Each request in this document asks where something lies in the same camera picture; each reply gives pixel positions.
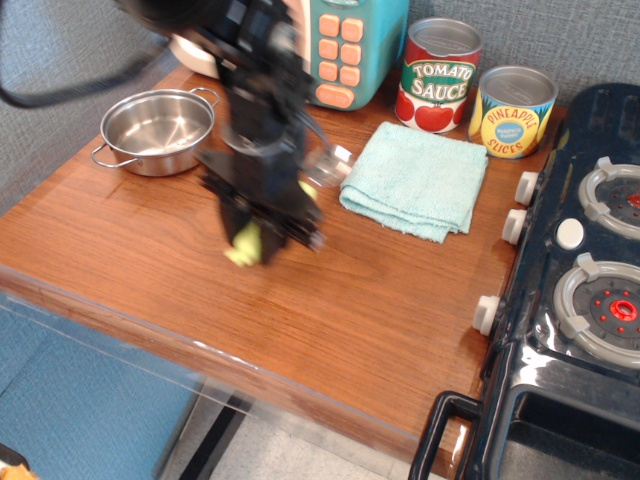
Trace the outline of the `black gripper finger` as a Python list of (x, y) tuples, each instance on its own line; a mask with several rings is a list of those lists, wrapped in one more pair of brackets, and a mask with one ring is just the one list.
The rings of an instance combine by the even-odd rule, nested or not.
[(252, 219), (251, 205), (242, 195), (222, 195), (220, 217), (228, 243), (232, 245), (236, 236)]
[(288, 242), (284, 229), (271, 224), (263, 224), (259, 230), (260, 263), (267, 265)]

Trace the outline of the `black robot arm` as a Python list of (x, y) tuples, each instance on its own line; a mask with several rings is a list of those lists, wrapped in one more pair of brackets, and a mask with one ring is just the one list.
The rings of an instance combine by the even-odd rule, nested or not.
[(229, 104), (227, 150), (204, 150), (202, 183), (219, 199), (235, 263), (267, 264), (289, 240), (315, 248), (322, 218), (301, 173), (311, 78), (282, 1), (122, 1), (144, 27), (210, 53)]

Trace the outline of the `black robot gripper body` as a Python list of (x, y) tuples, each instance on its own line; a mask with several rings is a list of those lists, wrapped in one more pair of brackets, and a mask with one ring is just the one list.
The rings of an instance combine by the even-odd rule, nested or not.
[(229, 152), (206, 149), (197, 155), (204, 166), (203, 185), (219, 198), (219, 207), (222, 195), (242, 195), (251, 205), (251, 220), (259, 226), (278, 226), (288, 240), (320, 249), (322, 213), (299, 184), (300, 166), (293, 148), (279, 142), (256, 148), (230, 146)]

